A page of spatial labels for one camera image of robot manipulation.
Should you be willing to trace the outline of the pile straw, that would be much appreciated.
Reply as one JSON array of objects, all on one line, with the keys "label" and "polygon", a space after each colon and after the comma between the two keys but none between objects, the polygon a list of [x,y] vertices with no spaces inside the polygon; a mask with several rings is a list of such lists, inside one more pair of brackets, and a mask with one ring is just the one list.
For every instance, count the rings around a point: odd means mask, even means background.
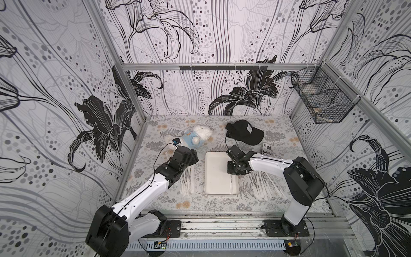
[{"label": "pile straw", "polygon": [[194,193],[194,172],[192,167],[186,168],[180,178],[180,192],[187,197]]},{"label": "pile straw", "polygon": [[245,176],[253,194],[259,200],[285,197],[274,179],[266,173],[249,173]]}]

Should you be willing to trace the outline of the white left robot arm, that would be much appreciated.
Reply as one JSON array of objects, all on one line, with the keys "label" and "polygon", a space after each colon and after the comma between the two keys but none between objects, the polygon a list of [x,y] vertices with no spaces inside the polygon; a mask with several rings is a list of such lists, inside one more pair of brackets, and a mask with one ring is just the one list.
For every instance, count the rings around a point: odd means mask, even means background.
[{"label": "white left robot arm", "polygon": [[101,257],[120,257],[130,242],[146,235],[162,235],[167,218],[156,210],[145,216],[140,213],[179,181],[186,168],[198,160],[194,149],[178,146],[134,193],[112,207],[103,205],[96,211],[85,238],[86,245]]}]

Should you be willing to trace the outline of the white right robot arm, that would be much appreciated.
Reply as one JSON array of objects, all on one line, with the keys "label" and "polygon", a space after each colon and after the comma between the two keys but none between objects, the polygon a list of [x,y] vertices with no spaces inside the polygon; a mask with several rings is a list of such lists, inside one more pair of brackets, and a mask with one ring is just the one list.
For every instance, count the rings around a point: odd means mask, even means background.
[{"label": "white right robot arm", "polygon": [[236,145],[226,154],[230,158],[227,173],[246,175],[252,171],[266,172],[286,180],[293,200],[282,217],[282,223],[293,228],[298,226],[325,187],[324,180],[303,157],[294,160],[278,160],[254,151],[244,153]]}]

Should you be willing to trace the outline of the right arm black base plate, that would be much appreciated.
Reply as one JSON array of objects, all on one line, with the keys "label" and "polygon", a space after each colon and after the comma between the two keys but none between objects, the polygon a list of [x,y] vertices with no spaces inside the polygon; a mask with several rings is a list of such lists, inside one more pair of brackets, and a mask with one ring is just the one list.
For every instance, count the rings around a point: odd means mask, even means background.
[{"label": "right arm black base plate", "polygon": [[304,220],[297,226],[282,220],[264,220],[261,229],[268,237],[309,237],[310,233]]}]

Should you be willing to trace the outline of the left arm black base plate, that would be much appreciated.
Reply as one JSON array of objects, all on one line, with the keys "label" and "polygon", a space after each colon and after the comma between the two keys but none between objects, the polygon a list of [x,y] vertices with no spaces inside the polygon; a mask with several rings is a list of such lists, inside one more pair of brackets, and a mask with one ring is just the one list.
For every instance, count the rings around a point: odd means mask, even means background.
[{"label": "left arm black base plate", "polygon": [[157,238],[179,238],[181,228],[181,220],[167,220],[160,223],[158,229],[152,234],[152,236]]}]

